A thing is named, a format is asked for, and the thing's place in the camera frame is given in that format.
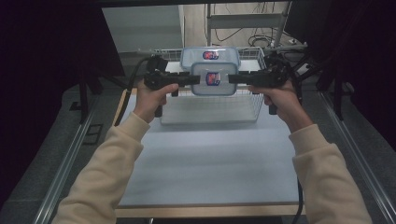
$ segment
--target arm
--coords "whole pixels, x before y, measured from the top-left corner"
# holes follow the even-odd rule
[[[249,89],[264,93],[265,103],[277,106],[277,114],[290,129],[296,150],[294,169],[304,190],[309,223],[372,223],[343,155],[305,113],[291,83],[280,89]]]
[[[176,89],[177,85],[170,85],[150,91],[139,83],[134,112],[118,127],[109,129],[105,142],[59,204],[52,223],[116,223],[115,209],[143,149],[140,141],[157,106],[164,105],[166,93]]]

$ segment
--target label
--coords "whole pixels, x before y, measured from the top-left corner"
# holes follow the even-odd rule
[[[205,51],[202,56],[205,60],[217,60],[219,53],[217,51]]]
[[[206,85],[218,86],[220,84],[220,74],[209,72],[206,74]]]

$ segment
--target beige sleeve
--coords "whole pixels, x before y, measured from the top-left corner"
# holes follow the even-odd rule
[[[309,223],[372,223],[343,155],[326,141],[318,125],[291,134],[290,140]]]
[[[120,126],[110,128],[105,142],[59,204],[52,223],[116,223],[115,208],[143,149],[140,141],[148,129],[149,125],[134,113]]]

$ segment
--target person's left hand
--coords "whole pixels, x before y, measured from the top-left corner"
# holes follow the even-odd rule
[[[177,84],[171,84],[163,87],[160,90],[152,91],[140,81],[137,85],[136,106],[134,113],[145,122],[150,123],[154,120],[155,110],[159,105],[166,104],[166,94],[176,91]]]

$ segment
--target hand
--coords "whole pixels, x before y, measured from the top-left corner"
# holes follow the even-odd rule
[[[248,89],[253,92],[263,93],[266,105],[276,105],[276,113],[286,122],[291,133],[313,124],[311,118],[300,105],[290,81],[287,81],[280,88],[270,89],[249,86]]]
[[[152,91],[144,84],[143,80],[140,81],[137,85],[134,113],[145,122],[152,122],[157,107],[159,105],[166,105],[166,94],[176,91],[177,89],[177,84],[171,84],[160,90]]]

